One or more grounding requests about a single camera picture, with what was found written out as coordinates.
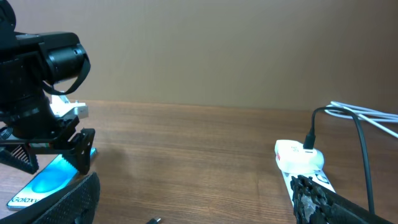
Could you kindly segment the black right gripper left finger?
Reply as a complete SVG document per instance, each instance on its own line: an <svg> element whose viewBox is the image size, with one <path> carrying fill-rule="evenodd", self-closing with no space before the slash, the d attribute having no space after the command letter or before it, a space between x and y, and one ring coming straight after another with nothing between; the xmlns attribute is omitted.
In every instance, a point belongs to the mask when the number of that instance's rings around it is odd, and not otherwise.
<svg viewBox="0 0 398 224"><path fill-rule="evenodd" d="M93 172L54 194L1 219L1 224L92 224L100 200L100 180Z"/></svg>

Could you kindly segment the Galaxy smartphone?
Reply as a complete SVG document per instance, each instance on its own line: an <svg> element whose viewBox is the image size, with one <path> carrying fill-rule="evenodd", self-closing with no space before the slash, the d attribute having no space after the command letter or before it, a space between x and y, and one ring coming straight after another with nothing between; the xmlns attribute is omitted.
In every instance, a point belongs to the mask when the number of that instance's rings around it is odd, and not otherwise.
<svg viewBox="0 0 398 224"><path fill-rule="evenodd" d="M6 207L15 211L29 207L66 187L78 174L79 172L62 155L58 155L15 194Z"/></svg>

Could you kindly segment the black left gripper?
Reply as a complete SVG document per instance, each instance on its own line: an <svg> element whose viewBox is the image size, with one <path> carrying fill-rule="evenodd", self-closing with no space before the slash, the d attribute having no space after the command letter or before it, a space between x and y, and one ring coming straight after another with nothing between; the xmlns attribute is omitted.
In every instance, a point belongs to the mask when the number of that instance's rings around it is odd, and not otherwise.
<svg viewBox="0 0 398 224"><path fill-rule="evenodd" d="M90 170L95 130L82 129L78 133L76 127L80 120L77 115L59 118L57 122L58 129L45 138L18 139L10 136L1 139L1 163L34 174L39 169L35 154L62 154L79 174L86 175Z"/></svg>

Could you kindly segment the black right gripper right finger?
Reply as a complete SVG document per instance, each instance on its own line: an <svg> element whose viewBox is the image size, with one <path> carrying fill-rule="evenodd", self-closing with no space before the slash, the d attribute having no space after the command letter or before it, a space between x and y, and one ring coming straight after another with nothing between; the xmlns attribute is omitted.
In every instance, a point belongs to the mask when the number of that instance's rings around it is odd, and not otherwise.
<svg viewBox="0 0 398 224"><path fill-rule="evenodd" d="M292 177L293 213L297 224L392 224L316 183Z"/></svg>

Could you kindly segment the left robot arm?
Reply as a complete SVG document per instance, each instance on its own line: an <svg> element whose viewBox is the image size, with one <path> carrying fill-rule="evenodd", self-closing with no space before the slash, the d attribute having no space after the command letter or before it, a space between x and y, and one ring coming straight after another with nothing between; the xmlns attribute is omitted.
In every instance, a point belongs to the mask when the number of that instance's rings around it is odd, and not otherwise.
<svg viewBox="0 0 398 224"><path fill-rule="evenodd" d="M76 131L76 115L55 116L48 95L73 93L90 72L87 52L72 32L17 32L1 1L1 163L33 174L37 155L60 154L80 174L90 169L95 130Z"/></svg>

